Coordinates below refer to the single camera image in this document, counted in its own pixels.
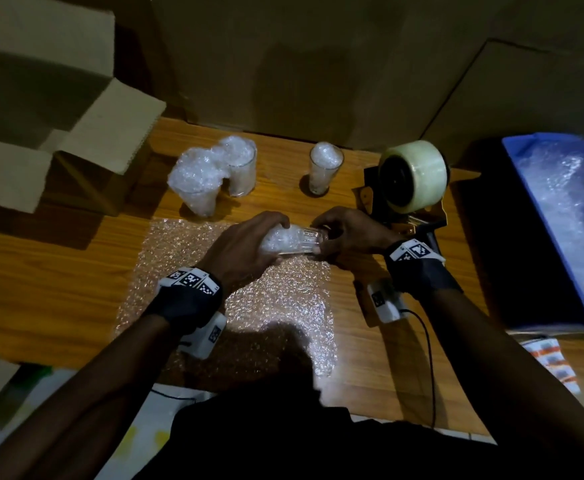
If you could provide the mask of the clear packing tape roll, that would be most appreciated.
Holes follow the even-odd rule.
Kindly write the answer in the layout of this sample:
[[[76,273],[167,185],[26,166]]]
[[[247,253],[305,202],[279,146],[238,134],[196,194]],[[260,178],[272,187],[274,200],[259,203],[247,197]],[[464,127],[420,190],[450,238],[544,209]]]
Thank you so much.
[[[439,150],[422,139],[386,149],[378,164],[384,200],[398,214],[438,203],[448,186],[448,165]]]

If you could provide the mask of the narrow glass with bubble wrap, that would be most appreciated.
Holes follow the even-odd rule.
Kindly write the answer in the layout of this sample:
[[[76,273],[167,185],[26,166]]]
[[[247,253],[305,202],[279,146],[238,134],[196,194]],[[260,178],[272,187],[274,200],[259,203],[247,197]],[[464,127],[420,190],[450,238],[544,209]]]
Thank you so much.
[[[309,191],[315,196],[326,194],[343,162],[341,149],[328,142],[316,143],[310,152]]]

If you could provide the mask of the person's right forearm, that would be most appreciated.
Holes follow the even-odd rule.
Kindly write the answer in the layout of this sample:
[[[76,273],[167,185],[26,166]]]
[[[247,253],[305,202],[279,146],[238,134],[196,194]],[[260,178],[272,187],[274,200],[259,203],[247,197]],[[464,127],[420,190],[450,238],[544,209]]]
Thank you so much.
[[[584,477],[584,407],[538,361],[455,289],[419,303],[456,377],[517,471]]]

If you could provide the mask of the person's black shirt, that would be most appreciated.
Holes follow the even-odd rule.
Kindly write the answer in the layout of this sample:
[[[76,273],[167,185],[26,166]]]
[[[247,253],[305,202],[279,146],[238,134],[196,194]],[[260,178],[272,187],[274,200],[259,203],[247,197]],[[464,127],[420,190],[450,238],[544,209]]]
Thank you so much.
[[[282,374],[181,408],[168,441],[133,480],[317,479],[324,472],[352,480],[584,480],[584,458],[575,450],[518,452],[405,421],[356,422],[347,408],[323,406],[310,378]]]

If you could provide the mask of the open brown cardboard box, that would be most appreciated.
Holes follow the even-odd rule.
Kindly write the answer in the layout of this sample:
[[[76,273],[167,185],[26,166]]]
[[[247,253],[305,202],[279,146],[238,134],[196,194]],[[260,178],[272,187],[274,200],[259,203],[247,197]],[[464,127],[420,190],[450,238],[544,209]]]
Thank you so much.
[[[123,209],[166,103],[114,76],[114,42],[112,12],[0,0],[0,207]]]

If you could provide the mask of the person's right hand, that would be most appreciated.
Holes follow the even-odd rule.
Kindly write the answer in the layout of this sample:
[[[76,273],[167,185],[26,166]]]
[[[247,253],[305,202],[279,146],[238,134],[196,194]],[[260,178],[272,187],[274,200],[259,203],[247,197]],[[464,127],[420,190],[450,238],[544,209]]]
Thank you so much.
[[[386,275],[386,269],[376,260],[375,255],[384,255],[389,248],[405,239],[361,210],[344,207],[343,217],[343,250],[330,258],[315,260],[326,261],[361,277]]]

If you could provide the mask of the clear glass stuffed with bubble wrap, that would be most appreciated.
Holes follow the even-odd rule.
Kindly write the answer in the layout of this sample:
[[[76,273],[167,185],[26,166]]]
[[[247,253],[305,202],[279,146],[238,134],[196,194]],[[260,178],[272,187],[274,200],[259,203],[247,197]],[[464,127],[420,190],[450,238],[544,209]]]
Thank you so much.
[[[272,227],[260,244],[264,253],[276,255],[312,255],[320,243],[328,239],[328,232],[318,228],[290,225]]]

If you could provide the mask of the orange and white packet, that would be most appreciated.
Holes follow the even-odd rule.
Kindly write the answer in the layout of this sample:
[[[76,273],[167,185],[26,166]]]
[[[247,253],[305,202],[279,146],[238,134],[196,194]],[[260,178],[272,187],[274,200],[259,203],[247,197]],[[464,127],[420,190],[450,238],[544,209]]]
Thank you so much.
[[[521,342],[520,345],[534,356],[546,370],[550,371],[573,395],[581,393],[576,373],[566,360],[557,339],[527,340]]]

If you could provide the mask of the person's left hand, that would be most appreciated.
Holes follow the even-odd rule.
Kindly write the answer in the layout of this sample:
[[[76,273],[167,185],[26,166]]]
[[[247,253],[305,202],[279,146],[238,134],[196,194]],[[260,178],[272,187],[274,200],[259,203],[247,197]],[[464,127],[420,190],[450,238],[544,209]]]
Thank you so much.
[[[224,299],[260,278],[280,261],[279,255],[260,250],[264,237],[247,235],[244,222],[228,227],[195,265],[217,278]]]

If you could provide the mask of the blue plastic bin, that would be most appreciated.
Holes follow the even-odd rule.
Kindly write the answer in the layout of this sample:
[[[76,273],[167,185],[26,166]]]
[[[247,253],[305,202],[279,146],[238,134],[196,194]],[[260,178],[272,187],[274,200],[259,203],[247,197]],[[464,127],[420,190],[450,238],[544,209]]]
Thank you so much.
[[[521,185],[527,194],[531,206],[536,211],[538,220],[544,227],[541,236],[549,239],[547,250],[550,252],[550,258],[553,264],[558,266],[558,270],[554,272],[553,276],[550,274],[550,271],[545,272],[545,276],[541,276],[541,283],[548,284],[554,288],[557,304],[575,306],[576,310],[574,311],[574,320],[576,322],[582,322],[584,327],[584,299],[578,291],[578,288],[573,282],[572,278],[570,277],[565,260],[560,254],[558,245],[554,241],[553,236],[549,231],[549,227],[540,213],[538,204],[531,196],[516,167],[516,160],[518,160],[519,157],[523,156],[535,143],[545,140],[584,141],[584,138],[569,134],[536,133],[524,136],[505,137],[502,139],[502,145],[509,160],[512,163],[513,169],[520,179]]]

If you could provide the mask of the large brown cardboard sheet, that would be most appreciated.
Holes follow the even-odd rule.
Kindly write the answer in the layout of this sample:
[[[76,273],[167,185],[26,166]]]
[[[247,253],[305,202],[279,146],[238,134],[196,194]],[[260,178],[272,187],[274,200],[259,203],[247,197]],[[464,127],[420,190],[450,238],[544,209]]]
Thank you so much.
[[[150,0],[188,121],[449,162],[584,136],[584,0]]]

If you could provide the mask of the bubble wrap sheet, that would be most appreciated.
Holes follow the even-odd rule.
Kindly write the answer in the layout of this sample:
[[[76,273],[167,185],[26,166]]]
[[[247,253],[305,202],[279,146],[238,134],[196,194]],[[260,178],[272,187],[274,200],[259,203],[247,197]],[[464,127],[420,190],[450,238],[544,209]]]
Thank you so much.
[[[118,309],[114,336],[136,321],[161,278],[194,264],[228,226],[184,219],[151,221]],[[228,297],[226,328],[207,359],[174,352],[159,382],[220,392],[276,374],[288,359],[293,369],[298,365],[315,378],[328,377],[337,362],[329,281],[326,262],[285,258]]]

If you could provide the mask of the black tape dispenser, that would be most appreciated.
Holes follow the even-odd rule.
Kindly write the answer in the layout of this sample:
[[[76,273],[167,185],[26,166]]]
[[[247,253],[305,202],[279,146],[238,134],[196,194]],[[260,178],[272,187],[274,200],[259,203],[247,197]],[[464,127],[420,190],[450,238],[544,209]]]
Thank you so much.
[[[381,185],[378,182],[378,169],[379,166],[363,169],[364,185],[353,189],[357,208],[387,228],[423,241],[440,253],[435,230],[448,225],[442,199],[424,209],[409,214],[399,214],[383,197]]]

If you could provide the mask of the bubble wrapped glass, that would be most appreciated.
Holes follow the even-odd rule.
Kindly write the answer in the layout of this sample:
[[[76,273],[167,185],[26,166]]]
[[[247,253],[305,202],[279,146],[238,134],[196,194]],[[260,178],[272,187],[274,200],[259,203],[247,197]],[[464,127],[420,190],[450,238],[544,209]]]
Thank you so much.
[[[256,186],[257,148],[251,139],[232,135],[212,147],[217,161],[226,170],[228,193],[238,198],[251,193]]]
[[[192,147],[178,158],[167,184],[194,214],[211,217],[225,178],[228,178],[228,167],[219,146]]]

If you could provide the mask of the person's left forearm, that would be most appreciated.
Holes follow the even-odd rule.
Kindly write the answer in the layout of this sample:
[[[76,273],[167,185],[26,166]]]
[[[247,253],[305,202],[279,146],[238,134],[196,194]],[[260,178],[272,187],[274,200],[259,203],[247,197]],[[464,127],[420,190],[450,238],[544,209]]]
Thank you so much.
[[[0,480],[93,480],[181,337],[159,315],[138,319],[0,444]]]

